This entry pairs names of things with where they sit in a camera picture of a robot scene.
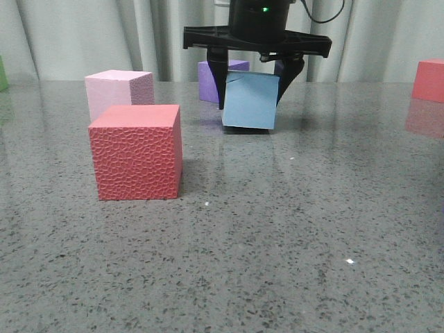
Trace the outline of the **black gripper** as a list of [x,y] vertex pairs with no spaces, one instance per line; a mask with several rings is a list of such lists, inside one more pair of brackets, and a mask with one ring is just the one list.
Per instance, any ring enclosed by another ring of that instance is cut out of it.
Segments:
[[219,98],[219,109],[225,105],[228,50],[252,51],[261,62],[274,61],[274,74],[279,77],[277,102],[305,66],[303,56],[327,58],[332,41],[286,29],[292,1],[231,1],[228,25],[186,26],[183,48],[207,49],[207,62]]

